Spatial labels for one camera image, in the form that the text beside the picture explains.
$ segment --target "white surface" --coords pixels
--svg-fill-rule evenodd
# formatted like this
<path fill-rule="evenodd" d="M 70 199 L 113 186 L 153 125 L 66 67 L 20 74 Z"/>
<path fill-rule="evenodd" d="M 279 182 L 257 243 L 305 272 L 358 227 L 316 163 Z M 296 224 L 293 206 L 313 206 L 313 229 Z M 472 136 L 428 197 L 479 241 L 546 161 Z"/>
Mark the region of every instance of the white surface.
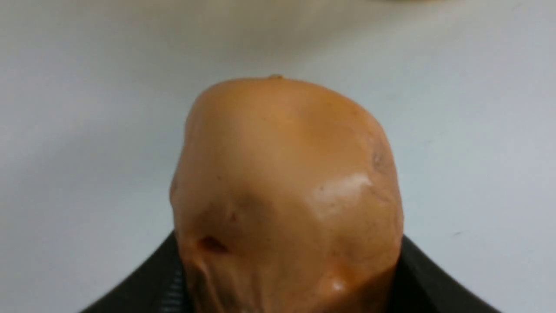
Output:
<path fill-rule="evenodd" d="M 172 227 L 193 98 L 273 73 L 377 116 L 406 232 L 439 265 L 504 312 L 556 311 L 553 0 L 350 3 L 310 19 L 285 1 L 238 27 L 242 8 L 215 18 L 230 12 L 216 0 L 202 14 L 152 2 L 0 3 L 0 312 L 76 312 L 137 267 Z"/>

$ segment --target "white table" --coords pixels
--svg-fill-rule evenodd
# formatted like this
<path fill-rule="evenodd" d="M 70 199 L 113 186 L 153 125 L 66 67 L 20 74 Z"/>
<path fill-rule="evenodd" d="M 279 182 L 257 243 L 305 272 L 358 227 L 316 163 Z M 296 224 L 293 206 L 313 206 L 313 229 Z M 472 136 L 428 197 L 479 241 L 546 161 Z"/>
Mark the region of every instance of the white table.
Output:
<path fill-rule="evenodd" d="M 126 277 L 172 228 L 193 98 L 275 73 L 382 122 L 435 262 L 504 312 L 556 311 L 556 2 L 347 1 L 303 24 L 290 0 L 149 1 L 0 3 L 1 312 L 76 312 Z"/>

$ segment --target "orange dough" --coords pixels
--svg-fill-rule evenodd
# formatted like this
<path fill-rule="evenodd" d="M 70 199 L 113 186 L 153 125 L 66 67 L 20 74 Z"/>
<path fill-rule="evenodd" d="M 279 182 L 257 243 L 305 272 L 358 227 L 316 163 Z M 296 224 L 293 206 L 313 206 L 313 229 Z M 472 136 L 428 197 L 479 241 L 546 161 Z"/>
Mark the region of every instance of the orange dough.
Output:
<path fill-rule="evenodd" d="M 403 213 L 361 106 L 280 75 L 195 101 L 170 199 L 199 313 L 384 312 Z"/>

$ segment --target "dough surface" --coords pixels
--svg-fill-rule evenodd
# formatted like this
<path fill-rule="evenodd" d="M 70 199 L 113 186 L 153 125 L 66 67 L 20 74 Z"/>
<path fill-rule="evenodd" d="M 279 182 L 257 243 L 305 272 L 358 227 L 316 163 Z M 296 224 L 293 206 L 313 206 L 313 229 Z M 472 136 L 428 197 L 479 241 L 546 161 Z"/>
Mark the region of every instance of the dough surface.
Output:
<path fill-rule="evenodd" d="M 403 237 L 379 123 L 280 75 L 195 101 L 170 190 L 199 313 L 383 312 Z"/>

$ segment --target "dark hole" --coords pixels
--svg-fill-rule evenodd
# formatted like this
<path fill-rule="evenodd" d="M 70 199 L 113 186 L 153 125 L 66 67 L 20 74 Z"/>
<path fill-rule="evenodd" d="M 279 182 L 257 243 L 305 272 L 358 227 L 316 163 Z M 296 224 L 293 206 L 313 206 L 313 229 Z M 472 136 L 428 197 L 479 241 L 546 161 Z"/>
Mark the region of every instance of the dark hole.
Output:
<path fill-rule="evenodd" d="M 213 236 L 207 236 L 201 240 L 199 240 L 199 247 L 205 251 L 217 253 L 217 254 L 225 254 L 230 253 L 228 248 L 224 246 L 220 241 L 218 241 Z"/>

